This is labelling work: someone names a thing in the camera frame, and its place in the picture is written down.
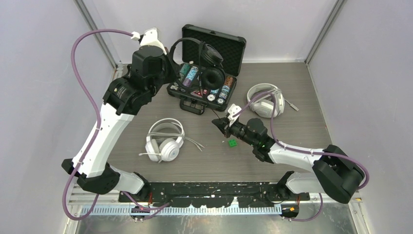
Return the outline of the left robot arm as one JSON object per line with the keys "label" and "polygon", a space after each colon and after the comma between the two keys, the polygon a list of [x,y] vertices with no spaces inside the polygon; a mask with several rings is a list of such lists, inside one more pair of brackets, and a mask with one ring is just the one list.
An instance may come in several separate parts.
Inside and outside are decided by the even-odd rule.
{"label": "left robot arm", "polygon": [[151,102],[162,85],[173,80],[164,46],[141,46],[132,55],[129,73],[109,84],[99,119],[79,153],[73,159],[63,160],[63,170],[77,177],[77,184],[87,192],[104,195],[119,190],[130,193],[138,202],[145,201],[150,194],[147,180],[138,173],[117,169],[107,161],[141,107]]}

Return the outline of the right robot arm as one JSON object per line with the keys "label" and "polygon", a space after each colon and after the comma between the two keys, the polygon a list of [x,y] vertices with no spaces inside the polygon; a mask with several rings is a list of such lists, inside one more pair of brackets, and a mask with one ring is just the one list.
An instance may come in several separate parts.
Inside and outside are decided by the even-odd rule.
{"label": "right robot arm", "polygon": [[308,149],[284,144],[268,134],[268,129],[259,118],[242,124],[223,117],[212,120],[212,124],[226,138],[234,136],[252,146],[252,153],[258,160],[306,171],[287,172],[278,182],[278,194],[284,200],[291,200],[301,193],[320,193],[346,204],[369,181],[366,168],[335,145],[328,145],[325,149]]}

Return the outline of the black headphones with cable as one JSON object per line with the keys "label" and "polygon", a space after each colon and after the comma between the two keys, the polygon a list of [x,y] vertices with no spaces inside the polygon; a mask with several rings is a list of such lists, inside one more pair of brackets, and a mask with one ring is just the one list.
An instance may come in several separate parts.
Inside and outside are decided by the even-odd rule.
{"label": "black headphones with cable", "polygon": [[[191,41],[198,45],[198,63],[184,62],[178,64],[174,60],[174,52],[178,43]],[[194,38],[177,40],[169,51],[173,82],[168,85],[167,93],[180,100],[182,110],[201,115],[206,108],[213,111],[224,111],[225,104],[217,104],[208,98],[211,91],[220,91],[224,85],[226,74],[222,62],[223,57],[211,45]]]}

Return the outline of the white gaming headset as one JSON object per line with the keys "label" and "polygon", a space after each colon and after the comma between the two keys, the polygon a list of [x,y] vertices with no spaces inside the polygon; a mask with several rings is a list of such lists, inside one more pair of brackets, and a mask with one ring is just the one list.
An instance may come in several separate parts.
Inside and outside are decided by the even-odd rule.
{"label": "white gaming headset", "polygon": [[272,100],[271,95],[261,96],[250,104],[250,110],[264,118],[277,117],[281,115],[285,109],[285,99],[281,89],[273,84],[259,83],[252,86],[247,92],[247,102],[250,102],[261,92],[271,92],[275,97],[275,101]]}

